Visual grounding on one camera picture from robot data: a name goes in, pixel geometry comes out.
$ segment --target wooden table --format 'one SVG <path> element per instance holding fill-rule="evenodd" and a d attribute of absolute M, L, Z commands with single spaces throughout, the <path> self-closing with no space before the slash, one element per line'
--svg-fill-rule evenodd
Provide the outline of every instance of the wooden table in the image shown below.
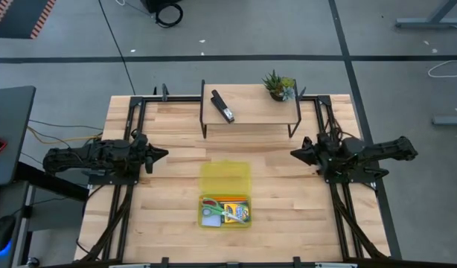
<path fill-rule="evenodd" d="M 359 135 L 350 96 L 330 97 L 343 130 Z M 129 100 L 130 96 L 112 97 L 103 139 L 123 137 Z M 169 155 L 155 163 L 153 174 L 141 170 L 132 197 L 124 262 L 160 263 L 162 257 L 171 263 L 291 262 L 293 256 L 302 261 L 342 260 L 329 185 L 316 174 L 316 167 L 289 154 L 301 147 L 305 135 L 316 137 L 318 132 L 313 104 L 301 102 L 301 114 L 293 138 L 282 125 L 238 124 L 211 125 L 211 134 L 204 139 L 199 103 L 149 103 L 143 132 Z M 253 222 L 244 231 L 205 230 L 197 225 L 199 169 L 203 163 L 224 159 L 251 165 Z M 361 184 L 350 187 L 359 225 L 388 255 L 375 193 Z M 87 249 L 106 227 L 112 193 L 113 186 L 107 185 L 86 205 L 80 243 Z M 345 229 L 354 255 L 346 224 Z M 117 240 L 114 235 L 112 257 Z M 82 256 L 77 249 L 75 258 Z"/>
<path fill-rule="evenodd" d="M 289 137 L 292 137 L 298 123 L 301 121 L 298 100 L 275 101 L 264 85 L 231 85 L 231 84 L 205 84 L 202 82 L 203 101 L 201 101 L 201 123 L 203 125 L 225 125 L 227 130 L 231 126 L 211 103 L 212 90 L 217 90 L 227 107 L 234 115 L 235 124 L 282 124 L 288 125 Z M 202 127 L 202 134 L 206 137 L 206 129 Z"/>

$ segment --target gray floor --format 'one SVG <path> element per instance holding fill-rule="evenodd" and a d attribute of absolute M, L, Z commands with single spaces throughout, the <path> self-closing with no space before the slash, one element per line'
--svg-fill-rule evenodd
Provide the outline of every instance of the gray floor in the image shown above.
<path fill-rule="evenodd" d="M 428 16 L 440 2 L 336 1 L 352 55 L 457 54 L 456 29 L 393 28 L 395 18 Z M 126 56 L 341 54 L 324 0 L 184 0 L 185 18 L 172 29 L 161 29 L 148 16 L 113 0 L 103 0 L 103 6 Z M 457 16 L 457 8 L 451 16 Z M 0 39 L 0 57 L 107 56 L 118 52 L 97 0 L 58 0 L 38 39 Z M 457 78 L 428 77 L 427 70 L 436 64 L 364 62 L 354 63 L 354 71 L 374 141 L 405 135 L 419 152 L 413 162 L 382 162 L 391 171 L 385 184 L 403 257 L 457 263 L 457 127 L 430 123 L 433 115 L 457 115 Z M 136 92 L 146 95 L 162 83 L 171 94 L 196 94 L 201 79 L 259 83 L 274 68 L 295 77 L 308 94 L 351 93 L 343 62 L 128 63 Z M 439 72 L 457 74 L 457 64 Z M 0 88 L 24 85 L 37 87 L 32 119 L 56 124 L 102 127 L 109 97 L 131 94 L 121 63 L 0 64 Z M 95 134 L 32 126 L 59 138 Z M 48 148 L 28 135 L 23 151 L 41 159 Z M 21 160 L 41 167 L 25 156 Z M 78 172 L 65 177 L 85 183 Z M 36 198 L 48 197 L 39 192 Z M 50 219 L 58 219 L 60 229 L 37 232 L 32 255 L 44 265 L 68 263 L 80 228 L 81 204 L 50 202 L 37 211 L 34 230 L 47 228 Z M 50 240 L 55 250 L 46 252 L 42 245 Z"/>

